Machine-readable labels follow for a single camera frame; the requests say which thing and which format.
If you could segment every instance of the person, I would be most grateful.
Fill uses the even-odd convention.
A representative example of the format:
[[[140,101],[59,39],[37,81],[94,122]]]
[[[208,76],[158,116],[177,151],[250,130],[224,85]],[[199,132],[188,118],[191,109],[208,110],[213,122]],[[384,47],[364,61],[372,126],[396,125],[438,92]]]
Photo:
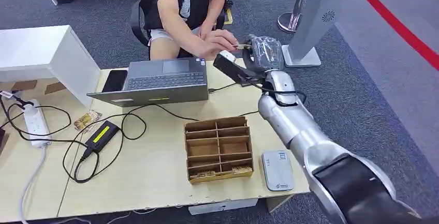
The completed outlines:
[[[225,0],[155,0],[145,17],[151,30],[150,59],[176,58],[183,48],[196,57],[212,59],[238,44],[226,30],[212,31]]]

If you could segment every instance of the robotic arm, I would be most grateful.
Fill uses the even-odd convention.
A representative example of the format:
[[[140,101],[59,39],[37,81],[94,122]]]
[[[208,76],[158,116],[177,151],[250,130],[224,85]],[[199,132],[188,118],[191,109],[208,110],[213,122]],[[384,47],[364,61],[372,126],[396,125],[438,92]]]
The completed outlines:
[[[246,68],[227,51],[213,65],[237,83],[262,84],[259,113],[301,164],[310,191],[331,222],[421,223],[416,212],[396,200],[392,182],[377,165],[331,141],[297,94],[280,93],[295,91],[291,77],[279,70],[280,43],[257,38],[265,40],[249,39],[243,50]]]

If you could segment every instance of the desk surface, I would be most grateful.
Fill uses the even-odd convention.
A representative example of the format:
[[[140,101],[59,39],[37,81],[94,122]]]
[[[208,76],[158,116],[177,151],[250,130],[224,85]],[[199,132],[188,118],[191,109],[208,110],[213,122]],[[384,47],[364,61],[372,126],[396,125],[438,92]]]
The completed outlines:
[[[102,89],[109,71],[102,71],[98,92]],[[207,63],[207,71],[209,87],[218,88],[231,83],[228,77],[212,66],[212,62]],[[180,116],[209,120],[255,111],[259,96],[260,90],[254,87],[233,86],[211,94],[208,101],[173,103],[163,107]],[[94,100],[92,109],[101,112],[105,117],[127,112],[131,108],[122,109]],[[135,113],[148,125],[145,135],[138,140],[125,140],[122,152],[114,164],[91,181],[77,184],[69,180],[59,212],[60,217],[309,192],[305,176],[291,152],[288,155],[295,176],[294,189],[281,192],[268,190],[261,154],[266,150],[284,150],[285,146],[259,114],[246,117],[252,134],[255,166],[253,175],[192,185],[187,180],[184,146],[183,128],[188,121],[171,116],[155,106]],[[115,117],[110,121],[120,126],[122,118]],[[142,124],[130,117],[126,120],[125,128],[127,135],[134,137],[141,131]],[[119,132],[101,151],[100,168],[109,163],[120,144]],[[76,160],[82,153],[83,148],[80,147]],[[95,155],[92,155],[83,163],[80,178],[90,174],[94,159]]]
[[[47,84],[57,80],[39,80],[36,88],[23,92],[23,99],[36,98],[41,105],[55,106],[70,113],[72,121],[78,119],[88,110],[67,90],[44,95]],[[11,83],[0,84],[0,89],[10,89]],[[11,102],[4,100],[7,107]],[[68,124],[66,116],[57,110],[44,109],[46,121],[50,131],[55,131]],[[20,113],[17,109],[12,116]],[[5,116],[0,111],[0,125]],[[17,118],[14,123],[26,130],[24,118]],[[0,222],[19,220],[18,206],[23,188],[35,171],[41,157],[41,150],[31,146],[30,142],[22,140],[18,133],[10,126],[5,127],[7,138],[5,147],[0,154]],[[74,126],[56,133],[54,139],[72,139],[77,131]],[[67,149],[67,143],[52,143],[47,148],[47,158],[36,180],[28,191],[25,205],[27,219],[54,218],[63,198],[68,176],[62,167],[62,159]],[[73,145],[66,157],[66,164],[71,168],[78,145]]]

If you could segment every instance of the graphic print on t-shirt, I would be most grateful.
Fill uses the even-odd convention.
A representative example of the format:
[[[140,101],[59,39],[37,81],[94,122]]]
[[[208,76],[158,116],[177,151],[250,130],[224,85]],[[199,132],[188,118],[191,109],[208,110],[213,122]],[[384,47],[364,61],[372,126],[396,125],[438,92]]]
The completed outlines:
[[[183,0],[180,15],[187,21],[187,18],[191,15],[191,0]]]

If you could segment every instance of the person's hand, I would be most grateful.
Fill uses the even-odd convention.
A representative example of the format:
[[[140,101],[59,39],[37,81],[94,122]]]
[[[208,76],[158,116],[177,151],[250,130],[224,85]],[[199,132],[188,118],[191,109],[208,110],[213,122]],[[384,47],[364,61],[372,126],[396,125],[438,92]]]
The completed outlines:
[[[213,24],[207,24],[206,22],[203,22],[203,24],[200,26],[200,29],[198,30],[198,37],[201,39],[205,39],[209,33],[212,32]]]
[[[204,46],[199,47],[199,53],[195,55],[205,59],[215,59],[223,50],[235,51],[233,45],[238,44],[238,40],[231,32],[221,29],[209,32],[204,41]]]

